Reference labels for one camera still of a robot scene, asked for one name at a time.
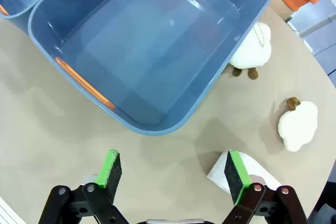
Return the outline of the green-padded right gripper left finger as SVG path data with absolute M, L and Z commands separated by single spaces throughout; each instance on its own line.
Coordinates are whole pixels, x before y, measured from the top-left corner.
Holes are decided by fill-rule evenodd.
M 51 189 L 39 223 L 80 223 L 83 217 L 94 217 L 97 223 L 127 223 L 113 205 L 121 175 L 120 153 L 109 150 L 94 181 L 75 190 L 65 185 Z

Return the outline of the green-padded right gripper right finger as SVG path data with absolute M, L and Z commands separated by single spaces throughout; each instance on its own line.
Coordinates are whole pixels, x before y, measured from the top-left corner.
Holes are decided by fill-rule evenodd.
M 223 223 L 250 223 L 253 216 L 271 224 L 307 223 L 296 191 L 288 185 L 272 190 L 253 183 L 238 151 L 228 152 L 224 174 L 234 207 Z

